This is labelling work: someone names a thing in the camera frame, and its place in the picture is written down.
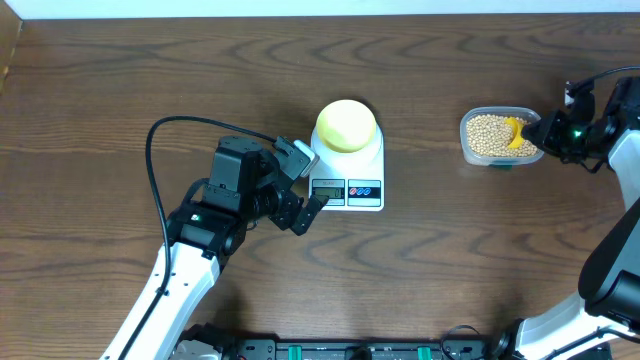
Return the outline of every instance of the white kitchen scale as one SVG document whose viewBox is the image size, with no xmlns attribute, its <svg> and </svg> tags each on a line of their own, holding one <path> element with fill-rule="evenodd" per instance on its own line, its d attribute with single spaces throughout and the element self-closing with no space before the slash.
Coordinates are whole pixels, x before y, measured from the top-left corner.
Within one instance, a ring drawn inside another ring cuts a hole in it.
<svg viewBox="0 0 640 360">
<path fill-rule="evenodd" d="M 328 105 L 318 116 L 311 149 L 320 160 L 309 175 L 309 196 L 329 197 L 322 210 L 382 210 L 384 138 L 371 110 L 353 100 Z"/>
</svg>

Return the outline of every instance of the scale display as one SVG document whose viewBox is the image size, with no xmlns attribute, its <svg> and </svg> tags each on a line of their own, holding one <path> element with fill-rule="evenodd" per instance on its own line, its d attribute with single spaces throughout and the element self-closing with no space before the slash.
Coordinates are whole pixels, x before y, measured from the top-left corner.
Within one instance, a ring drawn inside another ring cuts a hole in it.
<svg viewBox="0 0 640 360">
<path fill-rule="evenodd" d="M 329 197 L 326 206 L 345 205 L 343 179 L 314 179 L 311 188 L 312 194 Z"/>
<path fill-rule="evenodd" d="M 343 199 L 342 188 L 316 188 L 315 195 L 328 196 L 329 199 Z"/>
</svg>

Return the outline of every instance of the plastic container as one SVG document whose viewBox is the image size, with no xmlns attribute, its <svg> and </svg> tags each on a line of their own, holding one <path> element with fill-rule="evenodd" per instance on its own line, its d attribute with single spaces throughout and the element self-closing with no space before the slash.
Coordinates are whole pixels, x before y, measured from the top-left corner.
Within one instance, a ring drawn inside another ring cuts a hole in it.
<svg viewBox="0 0 640 360">
<path fill-rule="evenodd" d="M 535 111 L 527 108 L 511 107 L 511 106 L 487 106 L 481 108 L 475 108 L 469 111 L 460 122 L 460 143 L 462 144 L 462 152 L 464 159 L 469 164 L 489 166 L 489 165 L 524 165 L 531 164 L 540 160 L 544 152 L 538 150 L 533 156 L 527 157 L 493 157 L 482 156 L 476 154 L 469 146 L 469 139 L 467 137 L 467 122 L 478 115 L 499 115 L 499 116 L 515 116 L 526 120 L 529 123 L 534 123 L 540 120 L 540 115 Z"/>
</svg>

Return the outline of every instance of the digital kitchen scale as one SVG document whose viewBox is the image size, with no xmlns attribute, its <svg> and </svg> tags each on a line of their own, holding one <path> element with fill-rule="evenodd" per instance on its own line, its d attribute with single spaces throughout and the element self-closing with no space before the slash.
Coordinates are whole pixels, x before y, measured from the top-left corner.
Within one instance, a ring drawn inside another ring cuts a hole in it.
<svg viewBox="0 0 640 360">
<path fill-rule="evenodd" d="M 370 115 L 364 115 L 373 119 L 371 111 L 361 103 L 352 100 L 341 100 L 336 103 L 346 101 L 356 103 L 358 105 L 355 106 L 361 107 L 356 109 L 356 116 L 366 109 Z M 336 103 L 330 104 L 323 110 L 311 135 L 311 149 L 318 154 L 320 161 L 309 175 L 309 196 L 314 194 L 328 196 L 329 202 L 323 210 L 380 211 L 384 207 L 384 138 L 382 131 L 375 120 L 372 123 L 368 120 L 365 126 L 372 126 L 371 129 L 374 133 L 370 140 L 367 139 L 364 146 L 354 152 L 332 150 L 329 147 L 331 145 L 321 139 L 320 132 L 323 129 L 320 119 L 323 113 Z M 344 118 L 339 120 L 339 126 L 343 125 L 345 125 Z M 356 129 L 347 130 L 353 133 L 359 129 L 356 126 Z"/>
</svg>

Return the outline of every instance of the yellow scoop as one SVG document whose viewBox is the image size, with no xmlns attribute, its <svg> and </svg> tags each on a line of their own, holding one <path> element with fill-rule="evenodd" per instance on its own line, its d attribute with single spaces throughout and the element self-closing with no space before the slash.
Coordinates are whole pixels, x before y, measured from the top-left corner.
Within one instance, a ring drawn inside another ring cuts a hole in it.
<svg viewBox="0 0 640 360">
<path fill-rule="evenodd" d="M 522 124 L 516 120 L 514 117 L 508 117 L 505 121 L 506 124 L 511 126 L 513 130 L 513 140 L 511 140 L 511 144 L 507 147 L 509 149 L 517 149 L 524 143 L 524 139 L 522 138 Z"/>
</svg>

